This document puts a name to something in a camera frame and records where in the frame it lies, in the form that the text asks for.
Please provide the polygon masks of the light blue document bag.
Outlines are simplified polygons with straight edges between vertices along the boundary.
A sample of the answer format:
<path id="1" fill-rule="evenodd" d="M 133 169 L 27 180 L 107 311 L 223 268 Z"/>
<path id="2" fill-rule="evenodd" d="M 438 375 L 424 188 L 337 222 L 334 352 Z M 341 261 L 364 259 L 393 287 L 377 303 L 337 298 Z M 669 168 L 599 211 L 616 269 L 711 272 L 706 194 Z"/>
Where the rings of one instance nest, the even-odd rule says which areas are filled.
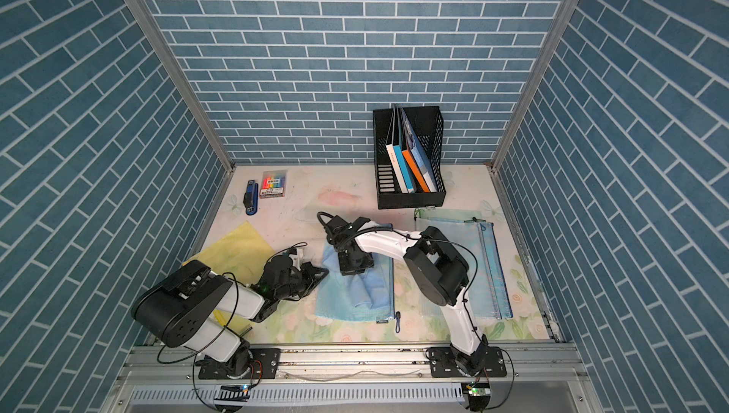
<path id="1" fill-rule="evenodd" d="M 485 222 L 481 223 L 480 226 L 495 303 L 499 307 L 499 317 L 501 319 L 511 319 L 514 317 L 514 314 L 509 300 L 503 266 L 500 261 L 499 247 L 497 247 L 494 225 L 492 222 Z"/>

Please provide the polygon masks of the light blue cleaning cloth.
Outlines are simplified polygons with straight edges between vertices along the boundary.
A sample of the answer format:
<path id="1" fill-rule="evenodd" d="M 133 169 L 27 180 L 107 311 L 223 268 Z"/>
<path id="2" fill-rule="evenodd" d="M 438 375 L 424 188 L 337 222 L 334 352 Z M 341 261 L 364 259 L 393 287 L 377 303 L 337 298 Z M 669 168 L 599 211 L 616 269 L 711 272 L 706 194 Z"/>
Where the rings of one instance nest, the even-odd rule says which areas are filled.
<path id="1" fill-rule="evenodd" d="M 391 280 L 384 270 L 372 268 L 363 274 L 344 276 L 343 281 L 353 307 L 376 310 L 391 305 Z"/>

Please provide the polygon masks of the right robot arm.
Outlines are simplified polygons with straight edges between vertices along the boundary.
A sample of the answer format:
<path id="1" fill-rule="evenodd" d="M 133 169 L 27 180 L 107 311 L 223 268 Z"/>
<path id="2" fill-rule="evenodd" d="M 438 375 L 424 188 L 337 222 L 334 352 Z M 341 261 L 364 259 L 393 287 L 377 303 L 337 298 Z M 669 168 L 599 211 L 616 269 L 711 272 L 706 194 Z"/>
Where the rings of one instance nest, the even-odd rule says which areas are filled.
<path id="1" fill-rule="evenodd" d="M 472 316 L 468 293 L 473 281 L 469 264 L 459 251 L 461 245 L 433 226 L 405 233 L 366 217 L 348 222 L 326 212 L 319 212 L 317 220 L 338 255 L 343 276 L 373 268 L 373 255 L 404 261 L 423 296 L 440 307 L 459 370 L 469 376 L 484 370 L 489 344 Z"/>

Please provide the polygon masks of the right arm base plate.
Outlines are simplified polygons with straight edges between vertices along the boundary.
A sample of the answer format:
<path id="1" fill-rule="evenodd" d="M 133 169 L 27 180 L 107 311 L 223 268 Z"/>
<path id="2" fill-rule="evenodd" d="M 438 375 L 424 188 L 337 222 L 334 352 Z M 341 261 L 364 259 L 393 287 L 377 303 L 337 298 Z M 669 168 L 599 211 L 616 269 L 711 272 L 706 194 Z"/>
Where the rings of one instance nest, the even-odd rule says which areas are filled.
<path id="1" fill-rule="evenodd" d="M 452 347 L 433 347 L 427 348 L 424 355 L 433 378 L 504 378 L 508 373 L 502 350 L 498 347 L 478 350 L 472 355 Z"/>

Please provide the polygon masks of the blue mesh document bag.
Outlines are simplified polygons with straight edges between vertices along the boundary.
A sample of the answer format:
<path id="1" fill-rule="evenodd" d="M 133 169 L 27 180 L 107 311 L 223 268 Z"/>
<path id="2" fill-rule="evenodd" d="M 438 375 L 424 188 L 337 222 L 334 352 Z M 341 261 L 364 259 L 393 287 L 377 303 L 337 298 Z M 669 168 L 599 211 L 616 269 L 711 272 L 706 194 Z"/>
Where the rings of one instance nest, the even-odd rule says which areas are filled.
<path id="1" fill-rule="evenodd" d="M 315 315 L 317 317 L 348 322 L 385 322 L 395 317 L 394 305 L 394 267 L 390 257 L 374 253 L 374 269 L 380 268 L 389 274 L 391 280 L 388 308 L 367 310 L 352 306 L 347 295 L 343 277 L 339 268 L 336 251 L 326 243 L 323 251 L 322 267 L 330 271 L 328 276 L 316 288 L 317 298 Z"/>

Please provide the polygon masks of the green mesh document bag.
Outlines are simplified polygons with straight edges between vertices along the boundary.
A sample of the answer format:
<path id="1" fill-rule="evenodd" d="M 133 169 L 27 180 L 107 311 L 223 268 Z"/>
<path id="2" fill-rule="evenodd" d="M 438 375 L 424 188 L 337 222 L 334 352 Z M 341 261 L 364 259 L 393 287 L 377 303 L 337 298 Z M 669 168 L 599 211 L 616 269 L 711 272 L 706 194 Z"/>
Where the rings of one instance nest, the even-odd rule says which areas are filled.
<path id="1" fill-rule="evenodd" d="M 414 211 L 415 219 L 473 221 L 485 220 L 481 211 L 467 211 L 444 208 L 421 208 Z"/>

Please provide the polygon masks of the yellow mesh document bag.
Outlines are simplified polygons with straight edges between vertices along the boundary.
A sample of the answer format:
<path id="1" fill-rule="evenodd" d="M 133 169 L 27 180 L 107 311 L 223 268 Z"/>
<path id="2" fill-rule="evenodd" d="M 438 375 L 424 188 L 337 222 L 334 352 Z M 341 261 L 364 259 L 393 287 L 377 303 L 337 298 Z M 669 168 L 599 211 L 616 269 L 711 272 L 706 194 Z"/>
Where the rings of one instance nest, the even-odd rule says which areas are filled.
<path id="1" fill-rule="evenodd" d="M 216 274 L 232 272 L 239 282 L 252 285 L 260 280 L 264 265 L 274 252 L 251 223 L 244 223 L 210 247 L 192 255 L 184 264 L 198 260 Z"/>

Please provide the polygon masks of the clear grey document bag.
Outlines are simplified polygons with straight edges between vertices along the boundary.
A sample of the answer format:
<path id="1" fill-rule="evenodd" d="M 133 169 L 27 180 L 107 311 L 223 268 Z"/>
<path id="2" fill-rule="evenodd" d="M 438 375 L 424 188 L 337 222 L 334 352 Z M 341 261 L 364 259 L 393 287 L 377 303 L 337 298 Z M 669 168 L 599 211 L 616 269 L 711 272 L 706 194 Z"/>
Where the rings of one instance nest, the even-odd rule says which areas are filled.
<path id="1" fill-rule="evenodd" d="M 423 231 L 429 226 L 438 228 L 444 236 L 457 244 L 456 249 L 469 264 L 469 301 L 476 318 L 501 319 L 499 307 L 495 303 L 481 223 L 486 220 L 453 221 L 417 219 L 416 229 Z"/>

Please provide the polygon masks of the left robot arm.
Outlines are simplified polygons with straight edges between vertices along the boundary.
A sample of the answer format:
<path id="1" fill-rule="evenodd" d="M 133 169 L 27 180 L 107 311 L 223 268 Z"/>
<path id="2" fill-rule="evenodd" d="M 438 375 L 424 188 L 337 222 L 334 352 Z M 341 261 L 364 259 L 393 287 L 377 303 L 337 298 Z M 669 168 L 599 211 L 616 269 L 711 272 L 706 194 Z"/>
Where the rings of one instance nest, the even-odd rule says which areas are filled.
<path id="1" fill-rule="evenodd" d="M 239 374 L 247 367 L 249 344 L 229 324 L 218 323 L 214 312 L 261 323 L 281 302 L 310 295 L 327 276 L 325 268 L 311 262 L 295 266 L 291 253 L 279 253 L 267 261 L 258 282 L 247 287 L 230 272 L 216 274 L 193 260 L 143 293 L 131 316 L 168 348 L 188 348 Z"/>

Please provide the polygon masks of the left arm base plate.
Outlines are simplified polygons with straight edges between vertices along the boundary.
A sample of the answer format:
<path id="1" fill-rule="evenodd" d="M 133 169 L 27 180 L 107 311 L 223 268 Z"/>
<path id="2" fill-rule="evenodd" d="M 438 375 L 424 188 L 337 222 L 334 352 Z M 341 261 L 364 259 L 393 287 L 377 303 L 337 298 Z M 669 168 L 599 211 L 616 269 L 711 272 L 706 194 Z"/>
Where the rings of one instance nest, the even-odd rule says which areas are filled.
<path id="1" fill-rule="evenodd" d="M 243 348 L 225 363 L 206 356 L 197 361 L 201 380 L 271 380 L 275 378 L 281 357 L 280 348 Z"/>

